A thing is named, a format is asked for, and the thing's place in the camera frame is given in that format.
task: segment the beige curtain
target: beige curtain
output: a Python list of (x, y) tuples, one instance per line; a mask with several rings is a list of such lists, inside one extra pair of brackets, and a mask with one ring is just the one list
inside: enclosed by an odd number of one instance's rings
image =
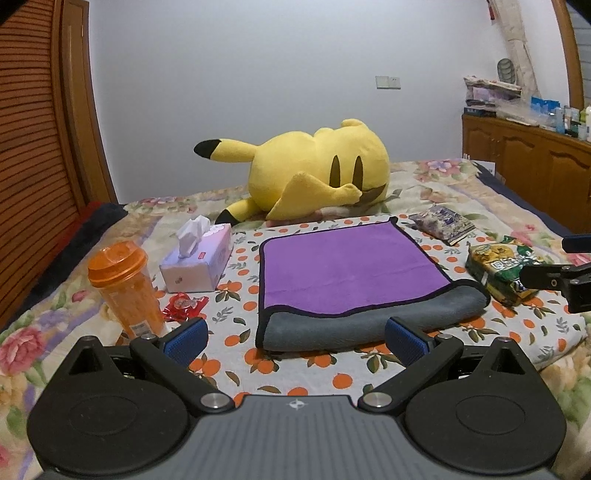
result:
[(515, 65), (517, 85), (523, 87), (523, 97), (539, 96), (518, 0), (491, 0), (491, 4), (507, 43), (509, 58)]

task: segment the barcode label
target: barcode label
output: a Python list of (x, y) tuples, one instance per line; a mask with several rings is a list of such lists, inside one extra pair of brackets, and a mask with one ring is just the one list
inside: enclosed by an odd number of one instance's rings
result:
[(129, 325), (129, 327), (136, 337), (142, 336), (145, 333), (153, 333), (150, 324), (146, 320), (135, 325)]

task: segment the red plastic package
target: red plastic package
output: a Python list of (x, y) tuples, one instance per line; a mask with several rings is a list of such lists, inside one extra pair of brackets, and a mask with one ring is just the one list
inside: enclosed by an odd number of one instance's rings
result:
[(162, 310), (164, 320), (166, 322), (183, 323), (189, 319), (199, 317), (207, 302), (209, 302), (209, 297), (192, 299), (186, 293), (177, 293), (170, 297), (168, 305)]

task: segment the orange lid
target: orange lid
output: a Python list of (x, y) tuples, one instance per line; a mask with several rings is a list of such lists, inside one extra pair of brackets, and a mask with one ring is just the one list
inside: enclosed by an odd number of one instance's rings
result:
[(88, 262), (88, 280), (94, 287), (107, 287), (130, 277), (148, 262), (148, 255), (132, 241), (103, 248)]

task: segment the wall socket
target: wall socket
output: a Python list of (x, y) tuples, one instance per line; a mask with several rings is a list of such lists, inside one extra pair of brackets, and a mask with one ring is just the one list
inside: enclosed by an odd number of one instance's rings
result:
[(375, 86), (378, 89), (394, 89), (400, 90), (400, 78), (399, 77), (388, 77), (386, 75), (375, 76)]

